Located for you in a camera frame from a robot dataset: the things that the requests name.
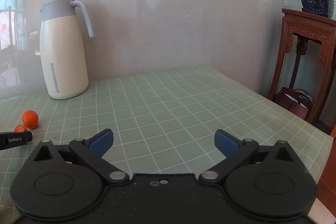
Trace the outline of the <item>brown nut with orange top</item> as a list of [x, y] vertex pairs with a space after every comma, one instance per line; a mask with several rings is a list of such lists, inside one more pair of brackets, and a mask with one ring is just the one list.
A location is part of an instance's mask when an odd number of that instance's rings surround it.
[[14, 132], [27, 132], [27, 131], [28, 131], [27, 127], [23, 124], [17, 125], [14, 129]]

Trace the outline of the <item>orange tangerine far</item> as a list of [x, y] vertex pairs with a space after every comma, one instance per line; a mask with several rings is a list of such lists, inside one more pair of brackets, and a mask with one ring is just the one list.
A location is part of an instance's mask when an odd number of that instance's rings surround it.
[[34, 110], [27, 110], [22, 114], [22, 123], [29, 129], [35, 129], [39, 123], [39, 116]]

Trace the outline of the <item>green grid tablecloth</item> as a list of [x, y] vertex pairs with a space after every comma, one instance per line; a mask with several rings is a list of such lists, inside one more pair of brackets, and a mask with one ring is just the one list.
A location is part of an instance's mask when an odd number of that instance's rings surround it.
[[287, 141], [318, 180], [333, 138], [288, 110], [211, 67], [197, 67], [92, 81], [68, 100], [46, 90], [1, 100], [1, 131], [11, 131], [26, 110], [39, 125], [33, 141], [1, 152], [1, 223], [18, 217], [10, 186], [43, 139], [67, 144], [103, 129], [114, 133], [104, 159], [128, 174], [194, 173], [220, 162], [214, 133], [226, 130], [261, 145]]

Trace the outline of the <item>dark red bag under stand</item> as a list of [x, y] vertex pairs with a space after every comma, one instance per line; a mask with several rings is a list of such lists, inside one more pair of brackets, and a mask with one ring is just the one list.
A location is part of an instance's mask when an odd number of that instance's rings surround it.
[[306, 120], [313, 108], [313, 100], [304, 90], [283, 87], [276, 95], [276, 104]]

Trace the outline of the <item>white thermos jug grey lid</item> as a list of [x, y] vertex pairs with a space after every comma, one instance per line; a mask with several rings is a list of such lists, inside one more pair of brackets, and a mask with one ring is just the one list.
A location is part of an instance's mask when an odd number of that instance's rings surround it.
[[43, 75], [51, 98], [65, 100], [82, 94], [89, 84], [83, 38], [76, 15], [80, 8], [88, 35], [95, 33], [84, 3], [51, 0], [42, 5], [40, 53]]

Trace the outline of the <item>blue patterned plant pot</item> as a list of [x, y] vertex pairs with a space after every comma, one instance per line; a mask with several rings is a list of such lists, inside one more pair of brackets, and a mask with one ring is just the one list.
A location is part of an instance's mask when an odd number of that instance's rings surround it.
[[334, 0], [301, 0], [302, 11], [331, 18], [334, 13]]

